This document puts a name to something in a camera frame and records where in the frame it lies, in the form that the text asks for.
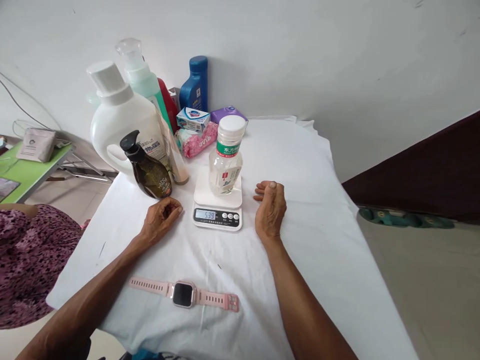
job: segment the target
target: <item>blue cap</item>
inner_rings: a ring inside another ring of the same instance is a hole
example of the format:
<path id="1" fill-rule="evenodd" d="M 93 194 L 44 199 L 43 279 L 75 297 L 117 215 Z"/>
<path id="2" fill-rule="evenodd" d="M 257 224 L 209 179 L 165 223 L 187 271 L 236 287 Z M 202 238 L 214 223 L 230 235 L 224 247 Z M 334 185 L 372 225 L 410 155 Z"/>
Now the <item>blue cap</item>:
<path id="1" fill-rule="evenodd" d="M 207 70 L 209 61 L 206 56 L 195 56 L 190 59 L 190 71 L 192 73 L 201 73 Z"/>

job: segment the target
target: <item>tiled floor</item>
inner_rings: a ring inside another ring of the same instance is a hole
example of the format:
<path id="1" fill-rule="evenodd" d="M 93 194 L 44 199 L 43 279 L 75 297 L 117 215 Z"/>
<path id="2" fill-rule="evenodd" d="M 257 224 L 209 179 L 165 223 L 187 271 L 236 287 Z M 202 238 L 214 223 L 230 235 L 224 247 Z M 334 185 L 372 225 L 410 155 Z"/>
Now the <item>tiled floor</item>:
<path id="1" fill-rule="evenodd" d="M 27 203 L 53 205 L 82 224 L 108 188 L 71 177 L 43 184 Z M 420 360 L 480 359 L 480 227 L 414 229 L 358 222 Z M 0 360 L 13 359 L 51 315 L 0 330 Z M 96 330 L 91 339 L 88 360 L 117 360 L 125 352 L 103 331 Z"/>

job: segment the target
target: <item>green table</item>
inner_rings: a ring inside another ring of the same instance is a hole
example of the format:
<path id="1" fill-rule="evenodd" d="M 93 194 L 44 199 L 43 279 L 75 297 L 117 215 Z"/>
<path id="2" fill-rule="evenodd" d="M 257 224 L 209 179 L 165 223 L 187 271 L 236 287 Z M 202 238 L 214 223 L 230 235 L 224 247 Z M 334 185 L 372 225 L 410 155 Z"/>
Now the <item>green table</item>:
<path id="1" fill-rule="evenodd" d="M 10 158 L 13 163 L 17 159 L 17 152 L 22 145 L 21 142 L 16 144 L 10 150 L 0 156 L 0 164 L 2 168 L 4 161 Z M 65 162 L 69 155 L 75 150 L 73 144 L 66 145 L 60 149 L 55 148 L 49 162 L 36 162 L 31 160 L 18 161 L 8 169 L 8 171 L 0 173 L 0 178 L 13 180 L 20 185 L 12 191 L 3 201 L 2 204 L 24 203 L 26 199 L 45 181 L 51 174 L 58 169 L 59 165 Z"/>

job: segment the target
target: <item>black pump head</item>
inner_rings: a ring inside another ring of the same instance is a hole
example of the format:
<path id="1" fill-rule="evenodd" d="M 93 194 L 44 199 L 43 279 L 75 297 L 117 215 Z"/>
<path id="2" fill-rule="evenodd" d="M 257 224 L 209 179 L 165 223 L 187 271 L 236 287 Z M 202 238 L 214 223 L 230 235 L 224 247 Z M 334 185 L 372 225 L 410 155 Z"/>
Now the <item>black pump head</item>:
<path id="1" fill-rule="evenodd" d="M 145 157 L 145 151 L 140 145 L 137 144 L 137 136 L 140 131 L 134 130 L 131 133 L 125 135 L 120 141 L 120 147 L 125 152 L 127 158 L 130 161 L 137 163 Z"/>

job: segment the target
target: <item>white tablecloth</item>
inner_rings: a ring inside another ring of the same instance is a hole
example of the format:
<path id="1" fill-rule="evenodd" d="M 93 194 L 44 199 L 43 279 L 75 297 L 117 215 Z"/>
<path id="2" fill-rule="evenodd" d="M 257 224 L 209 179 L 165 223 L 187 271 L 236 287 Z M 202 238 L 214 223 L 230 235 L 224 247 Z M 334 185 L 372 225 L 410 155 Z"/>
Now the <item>white tablecloth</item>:
<path id="1" fill-rule="evenodd" d="M 101 329 L 130 353 L 139 348 L 191 359 L 293 359 L 265 250 L 254 219 L 256 183 L 285 185 L 281 228 L 292 260 L 359 359 L 417 359 L 412 343 L 360 231 L 350 199 L 334 172 L 329 142 L 291 122 L 251 120 L 241 143 L 243 228 L 196 227 L 193 192 L 209 150 L 188 161 L 191 179 L 172 196 L 181 221 L 151 249 L 132 275 L 234 293 L 240 311 L 197 305 L 125 286 Z M 155 201 L 120 174 L 58 277 L 47 302 L 60 308 L 110 263 L 139 232 Z"/>

